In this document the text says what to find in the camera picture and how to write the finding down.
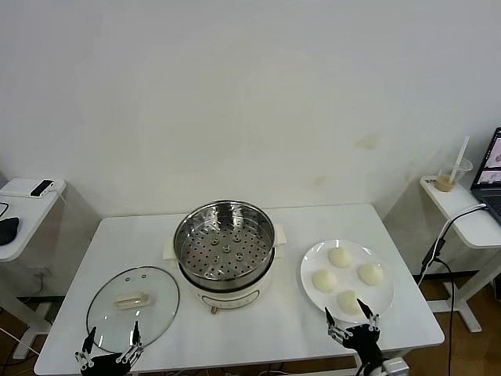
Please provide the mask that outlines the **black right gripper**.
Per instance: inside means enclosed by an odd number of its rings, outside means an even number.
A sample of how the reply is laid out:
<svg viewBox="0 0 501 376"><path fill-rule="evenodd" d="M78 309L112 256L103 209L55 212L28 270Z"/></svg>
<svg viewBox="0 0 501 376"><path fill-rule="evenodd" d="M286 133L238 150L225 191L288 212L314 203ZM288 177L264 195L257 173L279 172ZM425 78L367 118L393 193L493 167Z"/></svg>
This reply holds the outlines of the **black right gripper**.
<svg viewBox="0 0 501 376"><path fill-rule="evenodd" d="M349 327L346 330L338 327L327 307L326 314L327 334L346 349L353 349L359 355L365 371L374 371L382 366L383 355L377 344L380 336L379 314L374 314L372 309L357 298L360 309L368 320L367 324Z"/></svg>

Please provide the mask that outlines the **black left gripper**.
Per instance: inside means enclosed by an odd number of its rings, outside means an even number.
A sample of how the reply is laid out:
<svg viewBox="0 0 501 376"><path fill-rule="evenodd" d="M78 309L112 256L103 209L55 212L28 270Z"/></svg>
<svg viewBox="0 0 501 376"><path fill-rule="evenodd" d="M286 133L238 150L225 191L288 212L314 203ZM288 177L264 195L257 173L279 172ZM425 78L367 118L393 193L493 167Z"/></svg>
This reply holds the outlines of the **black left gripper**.
<svg viewBox="0 0 501 376"><path fill-rule="evenodd" d="M91 357L96 327L93 327L86 339L83 341L80 351L75 353L75 359L81 366L81 375L83 376L123 376L127 375L132 368L131 363L136 363L144 350L139 323L135 322L132 341L129 348L121 353Z"/></svg>

